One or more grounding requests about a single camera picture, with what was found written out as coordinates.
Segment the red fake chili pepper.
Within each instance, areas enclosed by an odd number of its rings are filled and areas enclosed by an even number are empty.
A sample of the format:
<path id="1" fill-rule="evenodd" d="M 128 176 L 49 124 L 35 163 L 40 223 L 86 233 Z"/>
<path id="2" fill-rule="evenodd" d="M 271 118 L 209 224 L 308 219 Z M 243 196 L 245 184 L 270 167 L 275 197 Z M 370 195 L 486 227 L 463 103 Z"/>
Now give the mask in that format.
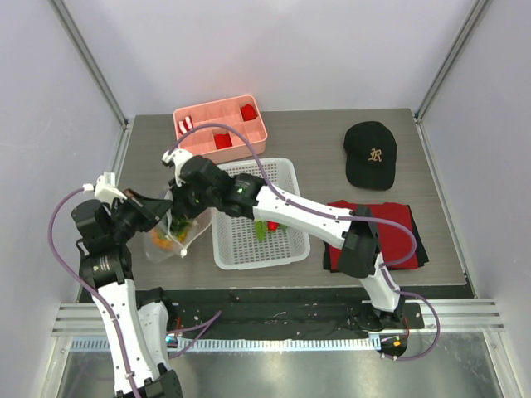
<path id="1" fill-rule="evenodd" d="M 269 221 L 267 226 L 269 231 L 276 231 L 279 228 L 279 224 L 273 221 Z"/>

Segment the polka dot zip bag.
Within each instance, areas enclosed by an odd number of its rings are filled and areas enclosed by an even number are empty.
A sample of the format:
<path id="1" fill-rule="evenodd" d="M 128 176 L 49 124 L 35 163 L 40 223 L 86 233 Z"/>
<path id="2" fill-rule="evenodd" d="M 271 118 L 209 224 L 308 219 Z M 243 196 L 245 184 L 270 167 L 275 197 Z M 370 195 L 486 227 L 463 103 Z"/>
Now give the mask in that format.
<path id="1" fill-rule="evenodd" d="M 160 250 L 155 247 L 150 239 L 149 232 L 144 233 L 144 253 L 146 258 L 157 264 L 174 255 L 184 258 L 192 243 L 202 235 L 212 223 L 212 211 L 205 210 L 199 216 L 189 218 L 177 218 L 168 211 L 164 218 L 154 227 L 160 228 L 173 239 L 173 250 Z"/>

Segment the white plastic basket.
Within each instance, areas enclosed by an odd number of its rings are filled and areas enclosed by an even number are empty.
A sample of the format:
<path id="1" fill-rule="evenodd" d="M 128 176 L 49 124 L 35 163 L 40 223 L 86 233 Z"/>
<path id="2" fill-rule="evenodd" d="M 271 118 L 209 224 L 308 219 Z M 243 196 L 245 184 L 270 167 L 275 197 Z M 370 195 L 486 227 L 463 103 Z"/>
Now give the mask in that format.
<path id="1" fill-rule="evenodd" d="M 299 195 L 293 163 L 287 158 L 262 158 L 261 164 L 270 181 L 282 192 Z M 223 163 L 220 169 L 230 176 L 248 173 L 262 177 L 256 161 L 243 160 Z M 287 231 L 268 231 L 259 242 L 255 237 L 254 221 L 245 217 L 232 218 L 212 211 L 212 243 L 216 265 L 224 270 L 260 269 L 288 265 L 304 260 L 310 253 L 309 236 L 288 227 Z"/>

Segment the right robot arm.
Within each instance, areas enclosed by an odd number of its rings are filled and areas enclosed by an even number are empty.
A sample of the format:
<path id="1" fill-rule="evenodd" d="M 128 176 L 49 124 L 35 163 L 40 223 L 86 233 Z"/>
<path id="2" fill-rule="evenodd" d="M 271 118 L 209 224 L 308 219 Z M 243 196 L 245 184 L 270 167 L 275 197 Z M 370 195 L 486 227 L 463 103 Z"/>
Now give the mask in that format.
<path id="1" fill-rule="evenodd" d="M 358 279 L 373 313 L 363 326 L 391 328 L 405 316 L 404 300 L 383 268 L 376 222 L 369 209 L 328 207 L 280 190 L 266 177 L 234 177 L 210 159 L 182 149 L 166 152 L 162 162 L 174 170 L 170 182 L 173 217 L 195 217 L 207 208 L 253 221 L 274 221 L 313 235 L 339 249 L 339 272 Z"/>

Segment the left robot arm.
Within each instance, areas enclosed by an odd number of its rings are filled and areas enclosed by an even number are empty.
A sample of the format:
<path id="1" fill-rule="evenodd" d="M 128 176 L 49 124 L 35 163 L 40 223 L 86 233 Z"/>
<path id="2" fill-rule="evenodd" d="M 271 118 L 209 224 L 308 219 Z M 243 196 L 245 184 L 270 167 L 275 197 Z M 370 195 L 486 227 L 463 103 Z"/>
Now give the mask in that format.
<path id="1" fill-rule="evenodd" d="M 166 331 L 177 311 L 161 288 L 138 294 L 128 241 L 154 228 L 169 200 L 131 190 L 95 189 L 71 218 L 80 233 L 79 276 L 100 312 L 114 367 L 117 397 L 180 397 L 182 387 L 168 363 Z"/>

